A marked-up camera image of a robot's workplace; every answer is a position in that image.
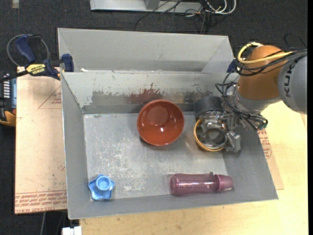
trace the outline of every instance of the pink bottle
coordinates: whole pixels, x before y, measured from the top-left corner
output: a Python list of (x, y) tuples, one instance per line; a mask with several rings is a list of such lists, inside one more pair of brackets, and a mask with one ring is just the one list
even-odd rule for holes
[(224, 175), (208, 174), (175, 174), (170, 180), (174, 196), (194, 193), (210, 193), (233, 189), (233, 179)]

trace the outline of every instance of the orange bowl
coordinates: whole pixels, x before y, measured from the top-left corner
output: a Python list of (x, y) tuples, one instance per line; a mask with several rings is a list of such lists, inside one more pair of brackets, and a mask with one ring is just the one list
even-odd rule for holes
[(184, 122), (184, 115), (176, 104), (157, 99), (147, 103), (139, 112), (137, 130), (151, 145), (168, 145), (181, 135)]

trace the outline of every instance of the black carpet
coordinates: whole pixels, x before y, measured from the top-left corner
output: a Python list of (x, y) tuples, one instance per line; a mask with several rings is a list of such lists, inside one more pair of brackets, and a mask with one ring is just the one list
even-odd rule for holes
[[(304, 47), (308, 41), (308, 0), (237, 0), (236, 10), (228, 16), (212, 16), (202, 28), (201, 18), (172, 14), (139, 12), (91, 12), (90, 0), (0, 0), (0, 70), (15, 67), (6, 54), (6, 44), (18, 34), (39, 34), (58, 59), (57, 28), (93, 28), (127, 31), (173, 32), (227, 35), (234, 54), (250, 41), (280, 48)], [(13, 57), (22, 59), (12, 50)], [(14, 215), (15, 129), (0, 125), (0, 235), (39, 235), (43, 214)], [(62, 212), (46, 215), (44, 234), (58, 234), (69, 224)]]

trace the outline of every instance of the table surface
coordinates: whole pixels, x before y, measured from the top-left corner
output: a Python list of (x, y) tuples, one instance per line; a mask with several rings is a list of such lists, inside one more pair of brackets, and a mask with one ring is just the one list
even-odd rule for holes
[(278, 200), (81, 219), (84, 235), (304, 235), (308, 227), (306, 116), (283, 102), (263, 112), (284, 184)]

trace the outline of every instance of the cardboard sheet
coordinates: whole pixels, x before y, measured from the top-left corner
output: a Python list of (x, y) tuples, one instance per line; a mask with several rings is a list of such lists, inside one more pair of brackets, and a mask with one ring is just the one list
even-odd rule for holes
[(17, 80), (15, 213), (67, 208), (61, 82)]

